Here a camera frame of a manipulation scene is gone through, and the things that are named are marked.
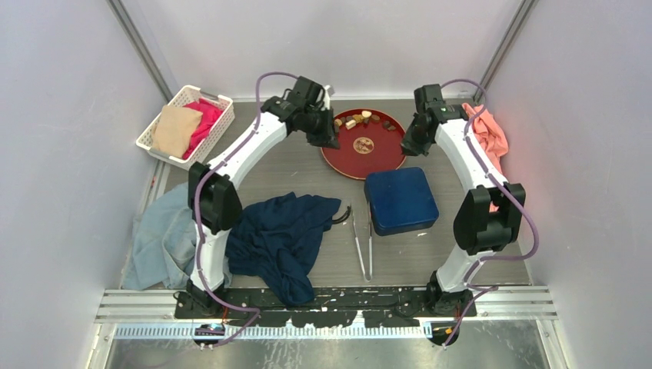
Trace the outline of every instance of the round tray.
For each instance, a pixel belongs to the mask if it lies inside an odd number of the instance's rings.
[[[360,122],[347,129],[346,117],[361,114],[363,110],[380,119],[369,118],[367,124]],[[340,149],[321,149],[324,159],[334,170],[349,178],[364,180],[370,173],[398,169],[403,164],[405,155],[401,151],[401,140],[405,130],[396,119],[373,109],[347,110],[334,119],[338,118],[343,122],[338,135]],[[387,130],[383,126],[386,121],[396,129]]]

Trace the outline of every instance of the pink cloth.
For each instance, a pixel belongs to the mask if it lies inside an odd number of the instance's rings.
[[[476,111],[482,109],[482,105],[473,108],[466,103],[462,104],[462,107],[469,117],[475,114]],[[485,110],[479,117],[475,118],[472,127],[473,133],[475,133],[475,138],[480,142],[480,146],[489,157],[489,161],[491,161],[491,164],[502,173],[501,156],[507,154],[509,151],[505,132],[503,132],[500,125],[496,123],[494,116],[488,110]]]
[[[188,150],[185,152],[185,154],[183,154],[183,159],[185,160],[190,158],[192,152],[197,148],[197,146],[199,146],[201,141],[204,140],[206,136],[208,136],[208,133],[211,131],[213,125],[216,121],[218,121],[220,115],[222,115],[222,110],[210,102],[204,100],[203,98],[200,98],[199,101],[187,104],[184,106],[184,108],[194,109],[203,113],[201,116],[201,121],[199,122],[199,126],[197,126],[197,129],[194,132],[192,132]]]

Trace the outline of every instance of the plastic basket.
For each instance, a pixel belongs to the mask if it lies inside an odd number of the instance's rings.
[[[163,152],[151,148],[151,133],[158,123],[158,119],[161,117],[159,113],[154,121],[145,129],[145,131],[138,137],[136,145],[139,148],[147,150],[147,152],[162,161],[170,163],[179,168],[188,170],[191,165],[196,161],[204,161],[208,153],[211,152],[215,144],[218,142],[220,137],[225,133],[226,129],[235,119],[235,114],[233,112],[233,100],[222,95],[214,96],[201,92],[200,88],[195,86],[186,85],[184,86],[179,93],[168,103],[168,105],[182,107],[186,104],[189,104],[193,101],[199,101],[199,98],[203,98],[206,101],[209,101],[211,104],[217,106],[222,110],[222,115],[218,118],[218,121],[215,122],[211,131],[208,133],[208,136],[204,138],[199,145],[195,148],[192,154],[188,159],[183,160],[181,158],[175,158],[174,156],[169,156]]]

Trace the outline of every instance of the beige cloth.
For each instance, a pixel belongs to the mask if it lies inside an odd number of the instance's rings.
[[[151,148],[181,158],[201,121],[201,111],[166,105],[151,136]]]

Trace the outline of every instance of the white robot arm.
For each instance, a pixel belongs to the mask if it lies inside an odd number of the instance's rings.
[[[447,104],[440,85],[416,89],[414,100],[417,112],[401,142],[404,154],[427,155],[429,147],[436,143],[451,160],[466,192],[453,223],[456,245],[426,288],[428,307],[434,314],[456,316],[473,299],[469,291],[473,287],[471,279],[482,261],[518,236],[521,212],[496,184],[521,205],[525,190],[520,184],[510,184],[491,164],[470,129],[464,109]]]
[[[204,290],[217,290],[224,281],[224,258],[228,234],[242,211],[236,190],[254,165],[277,143],[292,131],[304,131],[314,146],[339,148],[334,127],[330,95],[333,90],[299,77],[292,90],[283,97],[268,99],[256,119],[231,146],[208,165],[195,163],[189,171],[188,203],[194,209],[195,192],[199,181],[212,169],[219,167],[201,190],[200,209],[204,244],[201,258],[204,280],[198,269],[191,275],[192,284]]]

